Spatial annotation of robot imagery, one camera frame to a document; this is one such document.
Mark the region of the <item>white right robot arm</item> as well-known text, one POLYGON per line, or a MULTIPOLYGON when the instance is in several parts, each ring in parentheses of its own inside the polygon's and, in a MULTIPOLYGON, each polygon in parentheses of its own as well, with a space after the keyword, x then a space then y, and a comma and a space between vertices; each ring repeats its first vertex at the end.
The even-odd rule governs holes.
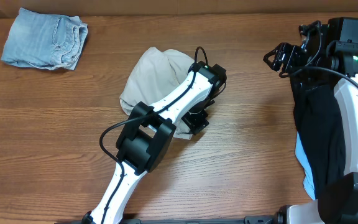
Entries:
POLYGON ((279 44, 264 62, 290 79, 296 153, 312 198, 275 223, 358 223, 358 42, 279 44))

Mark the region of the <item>beige khaki shorts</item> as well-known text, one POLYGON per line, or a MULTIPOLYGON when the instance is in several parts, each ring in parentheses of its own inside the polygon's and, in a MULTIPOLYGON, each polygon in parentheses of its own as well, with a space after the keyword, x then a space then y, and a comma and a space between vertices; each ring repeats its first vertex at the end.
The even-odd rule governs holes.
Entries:
POLYGON ((191 57, 177 50, 147 49, 131 71, 120 95, 122 110, 129 115, 139 102, 151 105, 169 95, 185 81, 193 62, 191 57))

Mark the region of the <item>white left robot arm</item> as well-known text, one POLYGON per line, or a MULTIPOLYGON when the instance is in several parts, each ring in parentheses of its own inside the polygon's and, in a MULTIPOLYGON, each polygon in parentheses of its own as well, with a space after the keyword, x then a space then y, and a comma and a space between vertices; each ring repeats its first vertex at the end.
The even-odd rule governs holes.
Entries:
POLYGON ((122 131, 116 142, 113 177, 96 208, 82 223, 120 223, 126 204, 137 184, 152 172, 165 156, 182 121, 196 135, 207 127, 206 108, 214 103, 226 84, 226 70, 206 62, 191 65, 185 81, 158 102, 136 104, 127 120, 118 123, 122 131))

